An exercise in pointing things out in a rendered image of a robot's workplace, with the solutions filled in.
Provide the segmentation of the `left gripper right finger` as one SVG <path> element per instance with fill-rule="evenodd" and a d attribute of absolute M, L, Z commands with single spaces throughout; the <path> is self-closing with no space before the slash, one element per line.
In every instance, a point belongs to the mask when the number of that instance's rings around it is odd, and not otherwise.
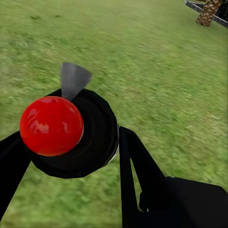
<path fill-rule="evenodd" d="M 138 135 L 119 127 L 123 228 L 199 228 Z M 130 158 L 147 211 L 138 210 Z"/>

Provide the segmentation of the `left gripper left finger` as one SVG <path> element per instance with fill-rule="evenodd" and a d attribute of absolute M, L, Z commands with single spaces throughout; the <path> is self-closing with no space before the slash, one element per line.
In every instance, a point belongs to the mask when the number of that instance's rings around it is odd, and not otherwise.
<path fill-rule="evenodd" d="M 0 141 L 0 221 L 30 162 L 20 131 Z"/>

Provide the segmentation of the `pesticide atomizer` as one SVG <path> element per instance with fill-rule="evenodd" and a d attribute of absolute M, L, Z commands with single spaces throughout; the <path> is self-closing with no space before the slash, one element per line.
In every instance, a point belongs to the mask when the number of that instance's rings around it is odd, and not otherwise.
<path fill-rule="evenodd" d="M 82 178 L 106 166 L 119 149 L 116 117 L 101 96 L 84 89 L 92 74 L 61 64 L 61 88 L 35 100 L 20 120 L 27 156 L 50 176 Z"/>

